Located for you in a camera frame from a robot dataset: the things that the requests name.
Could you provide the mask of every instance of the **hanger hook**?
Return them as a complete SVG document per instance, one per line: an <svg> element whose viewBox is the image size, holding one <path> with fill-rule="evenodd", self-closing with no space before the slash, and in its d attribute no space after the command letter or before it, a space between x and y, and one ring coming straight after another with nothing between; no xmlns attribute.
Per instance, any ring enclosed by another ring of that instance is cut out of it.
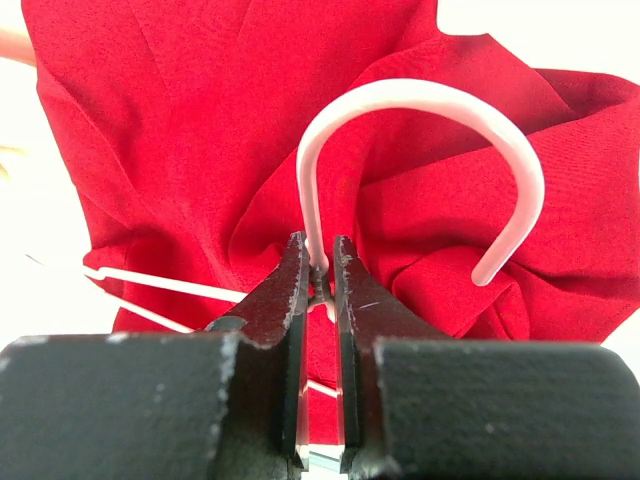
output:
<svg viewBox="0 0 640 480"><path fill-rule="evenodd" d="M327 105L302 135L296 173L311 267L320 275L329 269L318 208L316 167L320 151L329 137L349 120L386 108L422 110L466 125L489 140L511 167L518 188L513 215L471 273L476 285L487 285L527 238L540 216L544 202L540 160L518 127L491 105L461 90L410 78L379 80L345 93Z"/></svg>

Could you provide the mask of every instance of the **red cloth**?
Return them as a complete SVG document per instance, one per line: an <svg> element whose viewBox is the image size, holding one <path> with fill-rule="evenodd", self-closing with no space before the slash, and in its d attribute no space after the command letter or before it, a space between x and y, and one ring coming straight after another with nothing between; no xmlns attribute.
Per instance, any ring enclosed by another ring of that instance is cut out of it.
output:
<svg viewBox="0 0 640 480"><path fill-rule="evenodd" d="M473 286L514 207L507 165L465 127L389 110L350 122L321 155L327 251L349 235L383 285L456 337L601 341L639 305L630 82L534 70L488 35L444 35L434 0L23 3L88 265L251 290L303 228L307 124L350 88L412 77L476 95L528 135L547 183L540 221L491 285ZM229 307L104 286L193 328ZM124 311L115 329L160 330ZM310 339L311 378L334 383L332 325L312 317ZM335 442L330 400L314 405L312 441Z"/></svg>

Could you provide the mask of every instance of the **white hanger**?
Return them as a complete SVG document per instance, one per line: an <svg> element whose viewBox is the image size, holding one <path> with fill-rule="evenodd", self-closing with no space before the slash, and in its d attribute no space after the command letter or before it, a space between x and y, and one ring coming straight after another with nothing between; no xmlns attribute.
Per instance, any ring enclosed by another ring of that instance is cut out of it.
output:
<svg viewBox="0 0 640 480"><path fill-rule="evenodd" d="M311 267L320 275L329 269L322 245L316 180L318 156L324 143L353 118L400 107L437 113L476 130L493 143L511 167L518 187L515 210L471 273L476 285L487 285L529 235L540 216L544 202L540 161L518 127L489 104L455 88L409 78L380 80L345 93L327 105L304 132L298 147L296 171Z"/></svg>

